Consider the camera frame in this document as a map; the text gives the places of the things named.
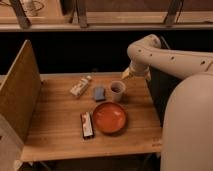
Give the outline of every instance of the wooden board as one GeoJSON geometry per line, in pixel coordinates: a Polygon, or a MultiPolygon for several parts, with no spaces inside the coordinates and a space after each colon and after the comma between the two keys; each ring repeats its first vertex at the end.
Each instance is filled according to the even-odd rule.
{"type": "Polygon", "coordinates": [[[95,138],[82,138],[80,114],[93,111],[100,104],[92,99],[93,88],[106,89],[120,80],[120,74],[92,75],[93,81],[79,99],[69,92],[80,76],[60,76],[45,79],[32,117],[23,161],[44,161],[99,156],[140,154],[161,151],[161,127],[143,78],[125,80],[127,91],[121,106],[128,114],[128,124],[121,135],[107,136],[95,128],[95,138]]]}
{"type": "Polygon", "coordinates": [[[41,81],[33,49],[25,41],[0,87],[0,126],[21,148],[41,81]]]}

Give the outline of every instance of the red bowl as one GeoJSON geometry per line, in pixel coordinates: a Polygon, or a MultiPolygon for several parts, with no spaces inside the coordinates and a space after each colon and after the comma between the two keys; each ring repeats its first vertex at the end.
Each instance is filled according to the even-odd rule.
{"type": "Polygon", "coordinates": [[[112,102],[98,105],[93,111],[93,122],[103,133],[115,133],[121,130],[126,123],[124,109],[112,102]]]}

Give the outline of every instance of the wooden table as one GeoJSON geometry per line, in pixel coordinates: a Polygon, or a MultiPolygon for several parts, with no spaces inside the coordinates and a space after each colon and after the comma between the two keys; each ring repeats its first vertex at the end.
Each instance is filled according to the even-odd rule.
{"type": "Polygon", "coordinates": [[[82,138],[80,114],[100,104],[92,99],[93,88],[102,85],[110,101],[109,84],[120,73],[91,74],[87,91],[75,99],[69,92],[84,74],[46,78],[32,116],[21,160],[45,161],[103,157],[161,151],[160,121],[142,77],[124,80],[127,91],[119,104],[126,110],[128,124],[117,136],[104,135],[96,127],[95,138],[82,138]]]}

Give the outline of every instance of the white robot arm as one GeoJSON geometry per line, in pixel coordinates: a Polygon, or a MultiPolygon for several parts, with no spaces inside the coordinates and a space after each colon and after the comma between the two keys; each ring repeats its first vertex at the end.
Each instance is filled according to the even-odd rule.
{"type": "Polygon", "coordinates": [[[160,48],[160,39],[155,35],[148,35],[130,44],[127,53],[131,63],[123,78],[133,75],[146,76],[149,66],[180,79],[213,70],[213,53],[160,48]]]}
{"type": "Polygon", "coordinates": [[[145,76],[149,66],[184,79],[165,111],[161,171],[213,170],[213,53],[160,49],[149,35],[128,47],[123,78],[145,76]]]}

